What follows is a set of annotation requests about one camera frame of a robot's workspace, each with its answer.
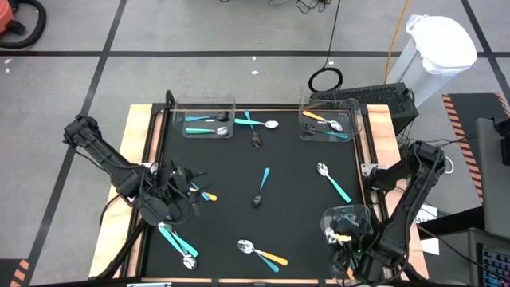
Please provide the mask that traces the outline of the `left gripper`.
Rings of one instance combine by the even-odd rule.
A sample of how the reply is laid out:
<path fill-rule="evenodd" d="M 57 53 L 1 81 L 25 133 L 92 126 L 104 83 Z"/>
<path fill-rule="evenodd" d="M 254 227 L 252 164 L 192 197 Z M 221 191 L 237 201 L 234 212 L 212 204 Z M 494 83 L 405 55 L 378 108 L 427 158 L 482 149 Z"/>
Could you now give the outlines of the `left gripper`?
<path fill-rule="evenodd" d="M 169 167 L 171 172 L 168 175 L 166 185 L 163 187 L 163 189 L 169 193 L 167 196 L 168 213 L 165 215 L 165 218 L 173 218 L 173 215 L 171 214 L 171 206 L 175 206 L 178 210 L 179 213 L 177 218 L 181 218 L 183 216 L 183 211 L 178 204 L 180 199 L 184 199 L 188 205 L 189 218 L 192 215 L 199 216 L 198 197 L 200 194 L 195 192 L 205 192 L 210 189 L 213 184 L 208 183 L 206 185 L 199 186 L 192 181 L 194 178 L 207 175 L 207 172 L 193 172 L 186 167 L 176 165 L 173 160 L 170 161 Z"/>

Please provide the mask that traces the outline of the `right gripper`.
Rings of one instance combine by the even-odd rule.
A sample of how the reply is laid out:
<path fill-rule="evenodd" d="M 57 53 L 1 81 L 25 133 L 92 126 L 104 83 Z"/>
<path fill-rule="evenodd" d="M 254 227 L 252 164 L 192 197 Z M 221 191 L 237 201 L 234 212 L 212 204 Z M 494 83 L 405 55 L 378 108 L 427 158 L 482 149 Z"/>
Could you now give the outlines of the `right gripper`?
<path fill-rule="evenodd" d="M 365 217 L 344 215 L 343 221 L 337 224 L 337 233 L 352 237 L 350 242 L 337 242 L 333 247 L 337 252 L 349 253 L 349 266 L 356 269 L 361 258 L 360 254 L 364 251 L 363 239 L 372 234 L 371 220 Z"/>

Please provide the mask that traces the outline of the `blue-handled silver spoon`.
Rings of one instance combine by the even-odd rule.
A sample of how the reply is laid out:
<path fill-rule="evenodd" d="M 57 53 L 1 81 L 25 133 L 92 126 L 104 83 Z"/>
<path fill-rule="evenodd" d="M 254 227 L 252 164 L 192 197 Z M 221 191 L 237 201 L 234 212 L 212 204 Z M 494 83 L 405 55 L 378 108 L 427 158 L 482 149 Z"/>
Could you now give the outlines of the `blue-handled silver spoon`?
<path fill-rule="evenodd" d="M 190 183 L 190 185 L 191 185 L 191 187 L 190 187 L 190 190 L 191 190 L 191 191 L 193 191 L 193 192 L 198 192 L 199 187 L 198 187 L 195 183 L 191 182 L 191 183 Z M 202 192 L 202 193 L 201 193 L 201 196 L 202 196 L 202 197 L 203 197 L 206 201 L 210 201 L 210 197 L 209 197 L 209 195 L 208 195 L 206 192 Z"/>

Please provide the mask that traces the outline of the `teal-handled silver spoon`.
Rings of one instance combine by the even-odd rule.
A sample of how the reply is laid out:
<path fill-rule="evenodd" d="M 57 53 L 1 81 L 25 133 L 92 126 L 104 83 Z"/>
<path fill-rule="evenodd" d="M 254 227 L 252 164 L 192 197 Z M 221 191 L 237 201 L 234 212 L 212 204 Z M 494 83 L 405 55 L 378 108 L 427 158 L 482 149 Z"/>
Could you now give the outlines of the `teal-handled silver spoon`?
<path fill-rule="evenodd" d="M 178 243 L 176 238 L 171 235 L 171 233 L 166 228 L 160 227 L 159 232 L 182 255 L 182 263 L 185 267 L 191 270 L 197 268 L 196 259 L 191 254 L 187 253 L 187 250 L 184 249 L 180 243 Z"/>
<path fill-rule="evenodd" d="M 337 190 L 339 195 L 342 197 L 342 199 L 347 202 L 351 203 L 351 197 L 344 191 L 344 189 L 329 175 L 328 167 L 321 162 L 318 162 L 316 165 L 317 171 L 325 178 L 327 178 L 332 186 Z"/>
<path fill-rule="evenodd" d="M 186 128 L 185 133 L 187 134 L 215 134 L 217 136 L 226 136 L 229 134 L 227 127 L 219 128 Z"/>
<path fill-rule="evenodd" d="M 198 256 L 198 251 L 186 242 L 184 239 L 180 238 L 175 231 L 175 229 L 168 224 L 160 223 L 158 224 L 159 232 L 162 236 L 181 254 L 189 254 L 190 256 L 196 258 Z"/>
<path fill-rule="evenodd" d="M 234 120 L 235 124 L 248 124 L 248 125 L 263 125 L 268 129 L 274 129 L 279 126 L 279 123 L 275 120 L 268 120 L 266 122 L 260 122 L 256 120 L 245 120 L 245 119 L 238 119 L 236 118 Z"/>

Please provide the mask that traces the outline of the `teal-handled black spoon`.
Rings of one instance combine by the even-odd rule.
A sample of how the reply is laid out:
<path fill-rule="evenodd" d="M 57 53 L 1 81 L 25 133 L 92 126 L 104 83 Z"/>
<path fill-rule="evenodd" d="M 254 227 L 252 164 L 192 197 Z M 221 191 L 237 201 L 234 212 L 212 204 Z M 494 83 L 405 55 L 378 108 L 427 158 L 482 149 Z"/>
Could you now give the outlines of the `teal-handled black spoon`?
<path fill-rule="evenodd" d="M 349 140 L 350 136 L 343 132 L 330 132 L 330 131 L 321 131 L 318 130 L 315 126 L 311 124 L 305 124 L 304 125 L 304 132 L 308 133 L 309 135 L 315 135 L 315 134 L 325 134 L 329 136 L 334 136 L 336 138 L 342 139 L 342 140 Z"/>

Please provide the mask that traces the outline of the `clear plastic bin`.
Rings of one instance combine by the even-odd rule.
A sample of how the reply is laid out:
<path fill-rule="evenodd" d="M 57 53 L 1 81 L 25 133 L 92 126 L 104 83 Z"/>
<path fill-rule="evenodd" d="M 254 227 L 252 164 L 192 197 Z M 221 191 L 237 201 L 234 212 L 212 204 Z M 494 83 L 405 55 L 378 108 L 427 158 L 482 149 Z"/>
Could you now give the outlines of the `clear plastic bin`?
<path fill-rule="evenodd" d="M 303 111 L 309 111 L 322 116 L 327 120 L 336 120 L 343 126 L 343 133 L 350 136 L 349 140 L 342 140 L 334 136 L 325 134 L 309 135 L 304 132 L 304 125 L 311 124 L 321 131 L 337 132 L 328 124 L 319 123 L 317 120 L 304 116 Z M 355 99 L 347 100 L 313 100 L 310 97 L 304 97 L 299 104 L 299 125 L 300 138 L 305 141 L 316 142 L 348 142 L 353 140 L 363 130 L 361 108 L 359 102 Z"/>
<path fill-rule="evenodd" d="M 355 217 L 365 217 L 371 220 L 371 212 L 364 205 L 349 205 L 349 206 L 337 206 L 326 209 L 323 213 L 323 217 L 320 221 L 320 229 L 324 235 L 324 230 L 327 227 L 331 227 L 337 233 L 337 224 L 343 221 L 344 215 L 354 215 Z M 373 229 L 371 236 L 366 236 L 363 239 L 364 251 L 368 247 L 366 240 L 370 240 L 373 235 Z M 331 262 L 331 275 L 340 279 L 341 281 L 350 280 L 354 281 L 354 269 L 349 266 L 349 253 L 340 253 L 333 247 L 334 244 L 328 244 L 328 255 L 329 261 Z"/>
<path fill-rule="evenodd" d="M 233 136 L 233 126 L 236 103 L 231 95 L 227 96 L 181 96 L 176 99 L 173 109 L 172 124 L 187 139 L 228 139 Z M 228 112 L 229 120 L 221 122 L 217 120 L 185 121 L 187 116 L 212 116 L 219 112 Z M 187 134 L 186 128 L 219 128 L 227 127 L 229 134 L 217 136 L 215 134 Z"/>

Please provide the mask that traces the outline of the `white paper sheet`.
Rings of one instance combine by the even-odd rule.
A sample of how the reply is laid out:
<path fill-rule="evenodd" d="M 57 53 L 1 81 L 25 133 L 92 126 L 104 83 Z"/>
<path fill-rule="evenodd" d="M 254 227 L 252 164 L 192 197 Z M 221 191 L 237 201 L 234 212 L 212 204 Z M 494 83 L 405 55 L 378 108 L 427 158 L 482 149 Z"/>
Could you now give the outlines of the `white paper sheet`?
<path fill-rule="evenodd" d="M 423 204 L 415 218 L 415 222 L 419 224 L 434 219 L 437 219 L 437 208 Z M 422 239 L 421 244 L 424 253 L 433 255 L 440 254 L 439 241 L 436 238 Z"/>

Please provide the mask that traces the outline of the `wooden base board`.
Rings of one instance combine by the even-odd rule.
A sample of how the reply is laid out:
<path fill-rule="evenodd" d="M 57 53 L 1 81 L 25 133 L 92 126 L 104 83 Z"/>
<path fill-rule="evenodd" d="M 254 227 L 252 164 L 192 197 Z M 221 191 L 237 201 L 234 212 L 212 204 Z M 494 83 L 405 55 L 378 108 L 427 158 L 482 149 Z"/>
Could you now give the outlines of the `wooden base board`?
<path fill-rule="evenodd" d="M 149 148 L 149 160 L 155 158 L 155 145 L 158 137 L 152 137 L 150 132 L 154 128 L 149 126 L 152 104 L 133 104 L 128 113 L 120 153 L 135 163 L 143 161 L 144 148 Z M 390 109 L 382 104 L 367 106 L 368 122 L 371 125 L 371 135 L 375 141 L 376 155 L 379 162 L 393 164 L 399 161 L 396 139 L 393 135 L 393 124 Z M 131 220 L 131 208 L 122 199 L 115 199 L 104 214 L 95 253 L 92 259 L 89 276 L 95 277 L 103 272 L 113 260 L 128 235 Z M 416 271 L 427 278 L 429 276 L 422 245 L 418 236 L 418 229 L 410 229 L 410 264 Z"/>

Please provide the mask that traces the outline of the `black diagonal support strut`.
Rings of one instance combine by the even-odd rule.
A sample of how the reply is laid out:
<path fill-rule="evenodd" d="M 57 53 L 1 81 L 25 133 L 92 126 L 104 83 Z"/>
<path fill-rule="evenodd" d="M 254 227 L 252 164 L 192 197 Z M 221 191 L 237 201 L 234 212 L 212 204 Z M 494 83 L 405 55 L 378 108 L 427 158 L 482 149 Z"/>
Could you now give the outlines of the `black diagonal support strut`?
<path fill-rule="evenodd" d="M 139 209 L 112 197 L 100 218 L 100 236 L 92 260 L 91 279 L 134 277 L 131 259 L 138 260 L 143 233 L 150 227 L 141 218 Z"/>

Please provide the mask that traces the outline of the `black perforated computer case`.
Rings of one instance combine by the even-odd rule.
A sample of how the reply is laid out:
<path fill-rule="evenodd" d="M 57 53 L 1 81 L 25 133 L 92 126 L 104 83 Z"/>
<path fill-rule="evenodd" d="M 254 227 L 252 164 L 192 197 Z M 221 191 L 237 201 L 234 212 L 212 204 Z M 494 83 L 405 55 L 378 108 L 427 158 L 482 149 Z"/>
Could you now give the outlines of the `black perforated computer case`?
<path fill-rule="evenodd" d="M 353 98 L 360 104 L 387 105 L 396 134 L 402 132 L 419 115 L 414 103 L 414 94 L 402 82 L 314 92 L 310 98 L 313 100 L 346 100 Z"/>

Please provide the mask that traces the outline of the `backlit keyboard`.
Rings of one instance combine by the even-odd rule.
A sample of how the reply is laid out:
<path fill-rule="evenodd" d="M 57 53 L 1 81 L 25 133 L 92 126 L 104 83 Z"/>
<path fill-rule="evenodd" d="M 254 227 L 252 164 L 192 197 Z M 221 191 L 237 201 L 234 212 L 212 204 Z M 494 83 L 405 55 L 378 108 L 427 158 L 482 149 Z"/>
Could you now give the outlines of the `backlit keyboard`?
<path fill-rule="evenodd" d="M 510 254 L 483 246 L 481 259 L 483 287 L 510 287 Z"/>

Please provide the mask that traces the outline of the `grey desk panel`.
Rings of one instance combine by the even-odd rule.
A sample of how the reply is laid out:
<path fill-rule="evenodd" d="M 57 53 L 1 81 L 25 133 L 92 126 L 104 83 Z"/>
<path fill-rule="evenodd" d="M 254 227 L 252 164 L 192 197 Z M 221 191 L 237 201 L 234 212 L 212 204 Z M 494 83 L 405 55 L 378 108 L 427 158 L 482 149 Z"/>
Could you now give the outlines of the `grey desk panel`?
<path fill-rule="evenodd" d="M 485 229 L 510 240 L 510 166 L 504 165 L 501 136 L 494 121 L 476 120 L 483 187 Z"/>

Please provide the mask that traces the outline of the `black orange striped mat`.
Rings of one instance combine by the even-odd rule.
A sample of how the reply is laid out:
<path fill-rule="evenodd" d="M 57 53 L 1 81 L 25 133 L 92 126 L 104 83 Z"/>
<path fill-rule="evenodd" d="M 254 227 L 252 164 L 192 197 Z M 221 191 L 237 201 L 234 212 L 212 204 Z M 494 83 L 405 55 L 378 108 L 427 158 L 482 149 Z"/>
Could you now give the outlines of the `black orange striped mat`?
<path fill-rule="evenodd" d="M 21 287 L 29 271 L 26 259 L 0 259 L 0 287 Z"/>
<path fill-rule="evenodd" d="M 477 142 L 478 118 L 506 120 L 510 107 L 499 93 L 450 93 L 441 96 L 457 143 L 464 156 L 480 202 L 483 202 L 481 160 Z"/>

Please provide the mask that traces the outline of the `trash can with white bag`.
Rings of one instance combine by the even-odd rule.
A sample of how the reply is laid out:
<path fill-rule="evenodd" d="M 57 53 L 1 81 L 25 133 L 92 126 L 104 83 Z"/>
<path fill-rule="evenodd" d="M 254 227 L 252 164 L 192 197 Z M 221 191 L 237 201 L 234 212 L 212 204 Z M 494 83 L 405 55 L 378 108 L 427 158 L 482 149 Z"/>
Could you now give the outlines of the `trash can with white bag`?
<path fill-rule="evenodd" d="M 477 49 L 465 28 L 445 16 L 413 14 L 406 23 L 410 35 L 386 82 L 403 83 L 414 91 L 418 107 L 477 60 Z"/>

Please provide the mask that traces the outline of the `orange vacuum cleaner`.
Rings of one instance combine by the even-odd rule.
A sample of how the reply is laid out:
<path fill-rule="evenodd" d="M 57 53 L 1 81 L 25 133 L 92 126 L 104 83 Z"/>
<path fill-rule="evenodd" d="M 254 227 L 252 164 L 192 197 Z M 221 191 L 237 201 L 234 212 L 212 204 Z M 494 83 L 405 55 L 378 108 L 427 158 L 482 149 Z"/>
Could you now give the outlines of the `orange vacuum cleaner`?
<path fill-rule="evenodd" d="M 0 33 L 11 32 L 21 35 L 25 32 L 25 26 L 14 20 L 18 6 L 18 0 L 0 0 Z"/>

